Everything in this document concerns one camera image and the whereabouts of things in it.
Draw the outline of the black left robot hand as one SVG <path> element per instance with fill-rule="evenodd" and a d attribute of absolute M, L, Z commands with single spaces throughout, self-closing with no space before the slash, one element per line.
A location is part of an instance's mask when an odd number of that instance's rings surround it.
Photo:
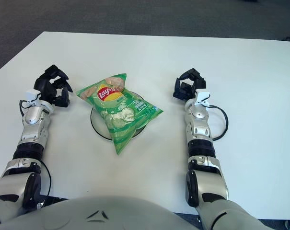
<path fill-rule="evenodd" d="M 68 84 L 68 76 L 57 66 L 52 65 L 35 81 L 34 89 L 40 91 L 40 99 L 57 107 L 68 107 L 69 92 L 73 92 Z"/>

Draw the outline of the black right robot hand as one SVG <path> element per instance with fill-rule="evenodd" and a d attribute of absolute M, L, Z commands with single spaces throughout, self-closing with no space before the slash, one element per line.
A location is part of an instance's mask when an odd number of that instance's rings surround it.
<path fill-rule="evenodd" d="M 187 84 L 183 80 L 190 79 L 193 84 Z M 176 79 L 174 85 L 173 97 L 188 101 L 189 99 L 195 98 L 195 93 L 197 89 L 205 89 L 206 81 L 201 77 L 200 73 L 194 68 L 183 73 L 179 78 Z"/>

